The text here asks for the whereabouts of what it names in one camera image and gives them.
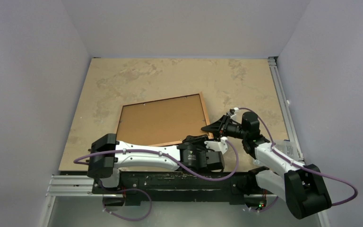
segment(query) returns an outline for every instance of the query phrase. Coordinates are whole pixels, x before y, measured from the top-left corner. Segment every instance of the wall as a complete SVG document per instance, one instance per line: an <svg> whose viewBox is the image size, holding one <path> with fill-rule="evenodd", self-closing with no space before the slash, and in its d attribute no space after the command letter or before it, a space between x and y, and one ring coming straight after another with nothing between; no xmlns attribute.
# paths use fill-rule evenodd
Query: wall
<svg viewBox="0 0 363 227"><path fill-rule="evenodd" d="M89 59L60 0L0 0L0 226L37 225Z"/></svg>
<svg viewBox="0 0 363 227"><path fill-rule="evenodd" d="M363 1L312 0L278 67L306 161L359 189L331 225L363 226ZM332 201L352 194L326 183Z"/></svg>
<svg viewBox="0 0 363 227"><path fill-rule="evenodd" d="M95 57L278 56L310 0L62 0Z"/></svg>

